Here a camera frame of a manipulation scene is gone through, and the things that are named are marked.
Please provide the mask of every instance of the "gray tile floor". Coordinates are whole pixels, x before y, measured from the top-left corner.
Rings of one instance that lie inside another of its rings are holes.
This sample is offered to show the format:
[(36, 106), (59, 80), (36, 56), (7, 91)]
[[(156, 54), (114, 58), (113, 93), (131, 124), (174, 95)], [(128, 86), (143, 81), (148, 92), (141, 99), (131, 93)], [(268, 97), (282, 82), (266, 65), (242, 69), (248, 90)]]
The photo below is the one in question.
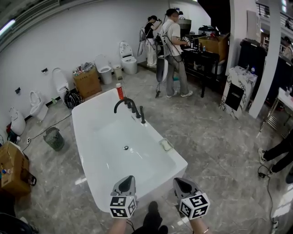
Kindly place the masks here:
[[(104, 85), (103, 91), (115, 86)], [(257, 149), (280, 142), (268, 127), (256, 137), (260, 120), (244, 113), (234, 120), (218, 107), (221, 96), (206, 90), (200, 98), (199, 84), (190, 82), (194, 95), (188, 98), (166, 98), (164, 85), (161, 96), (154, 98), (155, 74), (139, 69), (136, 75), (125, 75), (128, 97), (137, 106), (143, 105), (145, 117), (188, 162), (185, 177), (195, 181), (211, 200), (205, 222), (216, 234), (269, 234), (271, 201), (266, 187), (268, 180), (257, 176), (260, 166)], [(41, 124), (34, 118), (27, 122), (20, 146), (26, 138), (35, 137), (50, 125), (70, 115), (62, 103), (51, 105)], [(16, 202), (18, 217), (24, 216), (39, 227), (41, 233), (105, 233), (111, 226), (109, 214), (99, 211), (92, 198), (77, 151), (72, 118), (56, 125), (65, 138), (66, 147), (56, 153), (42, 135), (32, 140), (25, 150), (30, 170), (38, 179), (30, 195)], [(286, 233), (292, 224), (293, 186), (285, 183), (289, 167), (274, 175), (270, 182), (274, 208), (280, 221), (277, 233)], [(181, 220), (174, 205), (173, 192), (159, 201), (163, 224), (169, 233), (192, 233), (188, 222)], [(136, 211), (132, 222), (141, 226), (146, 209)]]

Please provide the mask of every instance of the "cardboard box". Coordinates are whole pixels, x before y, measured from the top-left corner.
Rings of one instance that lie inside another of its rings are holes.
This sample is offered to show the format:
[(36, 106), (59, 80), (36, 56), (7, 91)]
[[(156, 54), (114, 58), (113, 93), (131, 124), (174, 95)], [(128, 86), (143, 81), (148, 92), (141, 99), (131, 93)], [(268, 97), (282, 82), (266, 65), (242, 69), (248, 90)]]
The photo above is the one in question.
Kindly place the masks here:
[(87, 98), (102, 91), (99, 75), (96, 67), (93, 67), (89, 72), (83, 72), (79, 75), (74, 75), (74, 84), (83, 98)]
[(203, 37), (198, 39), (199, 43), (202, 44), (202, 47), (206, 47), (206, 51), (217, 53), (220, 56), (219, 62), (222, 60), (228, 59), (228, 53), (229, 53), (229, 45), (228, 45), (228, 38), (230, 36), (230, 33), (228, 33), (224, 37)]
[(22, 197), (31, 191), (29, 184), (21, 179), (25, 170), (29, 171), (29, 162), (23, 153), (11, 142), (0, 147), (0, 164), (10, 173), (1, 174), (1, 188), (15, 197)]

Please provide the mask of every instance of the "soap holder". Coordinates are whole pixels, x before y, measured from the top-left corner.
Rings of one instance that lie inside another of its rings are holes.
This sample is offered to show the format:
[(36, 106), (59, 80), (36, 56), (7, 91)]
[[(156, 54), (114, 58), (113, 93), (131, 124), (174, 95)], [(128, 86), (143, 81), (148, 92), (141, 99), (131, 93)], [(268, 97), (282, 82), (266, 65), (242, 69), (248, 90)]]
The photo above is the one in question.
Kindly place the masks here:
[(174, 146), (168, 141), (167, 138), (163, 138), (162, 140), (160, 140), (159, 144), (166, 152), (174, 148)]

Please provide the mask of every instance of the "gray pants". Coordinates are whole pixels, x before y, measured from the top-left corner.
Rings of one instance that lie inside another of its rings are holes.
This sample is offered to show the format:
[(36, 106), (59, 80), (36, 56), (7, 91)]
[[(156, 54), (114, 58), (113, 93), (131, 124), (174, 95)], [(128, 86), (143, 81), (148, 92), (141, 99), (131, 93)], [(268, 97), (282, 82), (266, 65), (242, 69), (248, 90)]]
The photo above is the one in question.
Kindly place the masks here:
[(181, 94), (188, 94), (188, 87), (187, 87), (187, 77), (185, 73), (184, 63), (180, 55), (174, 56), (168, 55), (165, 59), (168, 61), (168, 73), (166, 78), (167, 83), (167, 95), (172, 96), (174, 94), (174, 70), (176, 69), (179, 73), (179, 81), (180, 81), (180, 93)]

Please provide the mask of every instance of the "toilet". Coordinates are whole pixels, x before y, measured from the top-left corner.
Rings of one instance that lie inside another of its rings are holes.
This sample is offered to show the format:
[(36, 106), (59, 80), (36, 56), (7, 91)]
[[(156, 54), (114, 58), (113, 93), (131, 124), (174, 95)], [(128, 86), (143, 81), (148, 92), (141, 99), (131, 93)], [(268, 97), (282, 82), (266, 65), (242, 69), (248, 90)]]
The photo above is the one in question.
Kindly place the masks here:
[(60, 68), (55, 68), (52, 71), (52, 77), (59, 97), (64, 102), (64, 95), (66, 90), (69, 89), (67, 78)]
[(137, 73), (137, 60), (133, 57), (133, 52), (130, 45), (121, 41), (119, 45), (122, 67), (127, 74)]
[(42, 121), (48, 111), (42, 95), (39, 92), (31, 91), (30, 101), (32, 105), (30, 115), (36, 117), (39, 121)]
[(10, 113), (10, 117), (11, 117), (11, 130), (16, 135), (20, 136), (26, 127), (26, 122), (24, 120), (24, 117), (14, 107), (10, 108), (9, 113)]
[(95, 59), (98, 73), (101, 75), (102, 82), (105, 85), (112, 83), (112, 69), (105, 55), (99, 54)]

